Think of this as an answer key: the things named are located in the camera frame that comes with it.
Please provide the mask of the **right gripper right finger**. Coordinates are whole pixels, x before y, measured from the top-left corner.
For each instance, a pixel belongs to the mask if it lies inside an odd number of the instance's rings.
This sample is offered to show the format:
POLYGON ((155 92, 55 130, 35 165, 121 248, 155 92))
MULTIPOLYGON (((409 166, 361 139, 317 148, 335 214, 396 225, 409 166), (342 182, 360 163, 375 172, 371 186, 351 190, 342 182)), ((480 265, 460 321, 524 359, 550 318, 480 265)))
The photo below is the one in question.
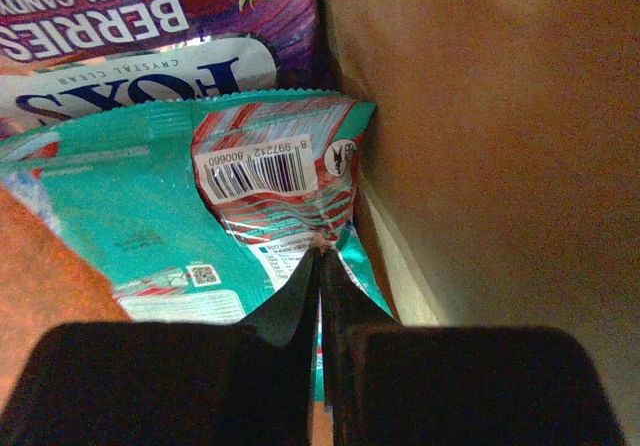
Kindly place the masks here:
POLYGON ((405 326, 319 261, 338 445, 621 445, 596 368, 549 327, 405 326))

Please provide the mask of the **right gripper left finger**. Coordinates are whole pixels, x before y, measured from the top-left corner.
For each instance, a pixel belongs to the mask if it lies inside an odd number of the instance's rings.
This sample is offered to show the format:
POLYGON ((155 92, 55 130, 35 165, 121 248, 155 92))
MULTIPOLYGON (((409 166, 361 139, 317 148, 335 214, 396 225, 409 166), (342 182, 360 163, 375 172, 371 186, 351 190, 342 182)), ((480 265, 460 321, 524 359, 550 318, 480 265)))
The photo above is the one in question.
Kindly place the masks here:
POLYGON ((67 323, 1 415, 5 445, 307 445, 319 292, 311 249, 230 325, 67 323))

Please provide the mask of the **teal candy packet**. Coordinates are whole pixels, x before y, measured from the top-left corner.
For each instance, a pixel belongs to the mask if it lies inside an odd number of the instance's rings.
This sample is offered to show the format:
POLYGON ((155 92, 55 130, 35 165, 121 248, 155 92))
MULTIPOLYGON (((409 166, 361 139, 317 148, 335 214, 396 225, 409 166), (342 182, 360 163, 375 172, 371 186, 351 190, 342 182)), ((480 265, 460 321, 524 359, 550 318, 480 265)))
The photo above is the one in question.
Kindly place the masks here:
POLYGON ((74 320, 234 323, 313 244, 377 305, 353 223, 374 105, 322 90, 148 102, 1 145, 1 393, 74 320))

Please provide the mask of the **red paper bag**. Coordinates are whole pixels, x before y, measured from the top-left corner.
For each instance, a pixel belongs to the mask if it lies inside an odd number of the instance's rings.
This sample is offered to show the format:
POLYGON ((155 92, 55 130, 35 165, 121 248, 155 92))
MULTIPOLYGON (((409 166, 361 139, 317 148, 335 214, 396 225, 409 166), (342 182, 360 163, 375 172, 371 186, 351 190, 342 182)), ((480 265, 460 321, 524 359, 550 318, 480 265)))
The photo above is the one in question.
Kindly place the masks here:
POLYGON ((317 0, 376 115, 353 220, 409 323, 548 325, 639 441, 639 0, 317 0))

